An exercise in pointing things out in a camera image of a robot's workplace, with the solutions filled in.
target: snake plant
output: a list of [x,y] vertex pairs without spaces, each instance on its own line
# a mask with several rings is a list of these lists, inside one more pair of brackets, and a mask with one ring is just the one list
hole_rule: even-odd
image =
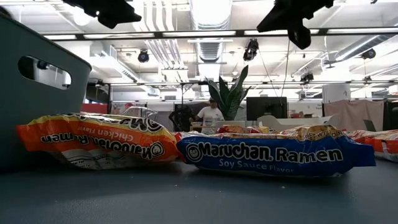
[[218,81],[220,87],[218,87],[214,81],[208,80],[210,96],[220,106],[220,110],[226,121],[233,121],[235,119],[241,102],[251,88],[250,86],[247,90],[243,89],[243,81],[248,76],[248,71],[249,67],[244,67],[241,75],[230,89],[221,76],[219,77]]

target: white shirt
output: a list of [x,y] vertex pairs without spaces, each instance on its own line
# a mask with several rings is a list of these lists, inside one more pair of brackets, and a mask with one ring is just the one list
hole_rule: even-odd
[[[218,108],[211,108],[210,106],[204,107],[198,113],[199,118],[203,118],[203,126],[215,126],[216,121],[223,121],[224,117]],[[203,134],[215,134],[216,128],[202,128]]]

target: blue ramen package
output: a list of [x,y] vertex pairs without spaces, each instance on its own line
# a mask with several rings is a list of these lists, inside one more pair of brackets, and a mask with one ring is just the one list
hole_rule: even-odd
[[372,146],[333,126],[302,126],[282,134],[190,136],[177,143],[185,163],[200,169],[294,177],[339,176],[375,166]]

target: orange ramen package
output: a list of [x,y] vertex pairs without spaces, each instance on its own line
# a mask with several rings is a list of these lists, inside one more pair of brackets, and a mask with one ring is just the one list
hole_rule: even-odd
[[108,114],[57,114],[17,126],[30,151],[46,151],[86,169],[117,169],[172,162],[175,137],[146,118]]

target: gray table surface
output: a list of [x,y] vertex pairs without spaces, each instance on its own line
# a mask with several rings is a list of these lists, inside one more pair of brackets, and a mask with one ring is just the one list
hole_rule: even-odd
[[398,164],[340,178],[139,170],[40,170],[0,176],[0,223],[397,223]]

